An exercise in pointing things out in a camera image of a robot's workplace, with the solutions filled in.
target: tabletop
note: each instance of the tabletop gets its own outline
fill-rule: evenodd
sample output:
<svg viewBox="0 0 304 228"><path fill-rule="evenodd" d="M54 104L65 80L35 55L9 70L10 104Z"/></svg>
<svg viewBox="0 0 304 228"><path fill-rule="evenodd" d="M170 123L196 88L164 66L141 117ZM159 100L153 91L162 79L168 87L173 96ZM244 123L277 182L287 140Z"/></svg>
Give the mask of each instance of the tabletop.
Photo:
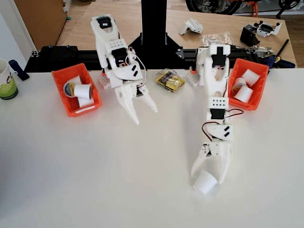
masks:
<svg viewBox="0 0 304 228"><path fill-rule="evenodd" d="M234 117L233 160L206 197L190 169L206 138L204 87L171 93L148 72L156 114L140 125L102 90L103 106L68 117L50 73L0 100L0 227L303 227L304 69L272 69L256 111Z"/></svg>
<svg viewBox="0 0 304 228"><path fill-rule="evenodd" d="M95 50L95 37L91 29L90 21L93 16L107 13L111 14L116 20L120 33L126 40L127 44L130 44L139 36L140 32L142 31L142 12L140 6L122 3L112 4L92 2L83 16L78 20L73 30L60 45L76 45L80 50ZM234 41L243 47L246 45L239 40L243 27L247 24L259 22L260 20L273 25L278 22L283 24L277 36L270 35L266 38L258 36L258 40L261 41L259 45L272 47L274 52L277 53L284 42L289 39L284 20L197 13L168 9L166 22L168 35L184 48L198 48L202 46L200 34L188 32L185 35L180 36L178 33L183 23L189 18L196 19L200 24L203 25L204 30L202 35L228 31L233 37ZM291 42L288 43L281 56L282 59L296 64Z"/></svg>

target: orange bin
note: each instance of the orange bin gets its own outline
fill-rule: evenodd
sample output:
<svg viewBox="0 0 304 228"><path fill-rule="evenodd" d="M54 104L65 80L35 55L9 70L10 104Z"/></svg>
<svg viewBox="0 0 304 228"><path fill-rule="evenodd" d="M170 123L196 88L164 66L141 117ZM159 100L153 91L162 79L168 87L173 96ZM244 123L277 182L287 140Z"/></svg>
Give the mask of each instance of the orange bin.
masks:
<svg viewBox="0 0 304 228"><path fill-rule="evenodd" d="M232 86L234 85L235 80L238 77L242 77L245 71L249 69L256 74L260 75L258 81L251 87L253 93L251 95L250 100L248 103L244 103L234 98L234 94L232 93ZM269 67L263 64L254 63L251 61L247 61L244 59L238 58L236 63L234 64L232 73L229 77L228 83L228 97L229 97L229 104L234 105L243 109L247 110L256 110L260 100L262 98L266 78L268 75Z"/></svg>
<svg viewBox="0 0 304 228"><path fill-rule="evenodd" d="M75 66L70 66L65 69L57 70L52 72L55 84L57 86L60 98L62 100L63 106L66 109L66 114L68 116L78 116L94 109L99 108L102 105L101 99L99 97L98 90L91 79L89 72L87 71L83 63L77 64ZM79 108L79 103L77 97L69 98L63 92L64 84L77 76L80 76L82 84L92 84L92 97L94 99L93 104Z"/></svg>

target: white wire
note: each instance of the white wire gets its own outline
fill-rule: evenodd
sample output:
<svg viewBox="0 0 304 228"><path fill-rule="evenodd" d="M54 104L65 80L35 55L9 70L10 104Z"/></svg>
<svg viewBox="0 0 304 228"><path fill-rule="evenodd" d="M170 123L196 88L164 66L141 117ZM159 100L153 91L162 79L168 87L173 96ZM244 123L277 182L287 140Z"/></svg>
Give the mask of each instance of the white wire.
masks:
<svg viewBox="0 0 304 228"><path fill-rule="evenodd" d="M143 64L143 62L141 61L141 59L140 58L138 58L138 56L136 55L136 54L134 54L134 53L131 53L130 55L135 55L136 56L136 58L140 61L140 63L142 64L142 66L143 66L143 68L144 68L144 73L145 73L145 80L144 80L144 83L142 84L142 85L140 85L140 86L137 86L138 88L140 88L140 87L143 87L146 83L147 83L147 70L146 70L146 67L144 66L144 64ZM129 55L127 55L126 56L126 58L125 58L125 63L126 63L126 65L129 65L128 63L127 63L127 58L129 57Z"/></svg>

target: mug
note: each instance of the mug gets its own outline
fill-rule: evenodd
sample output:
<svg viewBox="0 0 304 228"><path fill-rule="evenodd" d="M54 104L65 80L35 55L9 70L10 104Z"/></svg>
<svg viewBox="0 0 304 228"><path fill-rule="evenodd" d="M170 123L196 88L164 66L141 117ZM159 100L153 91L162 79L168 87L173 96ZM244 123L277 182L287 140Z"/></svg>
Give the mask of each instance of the mug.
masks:
<svg viewBox="0 0 304 228"><path fill-rule="evenodd" d="M10 100L17 94L18 88L10 72L9 64L4 59L0 59L0 98Z"/></svg>

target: white table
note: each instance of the white table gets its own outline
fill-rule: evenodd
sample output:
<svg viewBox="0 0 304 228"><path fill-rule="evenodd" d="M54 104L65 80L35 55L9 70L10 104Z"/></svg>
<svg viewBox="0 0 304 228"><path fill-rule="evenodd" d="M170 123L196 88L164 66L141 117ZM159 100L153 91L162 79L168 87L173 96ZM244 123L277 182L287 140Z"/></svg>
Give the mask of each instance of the white table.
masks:
<svg viewBox="0 0 304 228"><path fill-rule="evenodd" d="M207 197L190 184L204 89L173 94L153 75L159 113L135 101L139 126L99 84L103 106L73 118L49 73L16 79L0 101L0 227L303 227L304 69L272 70L258 109L233 120L234 159Z"/></svg>

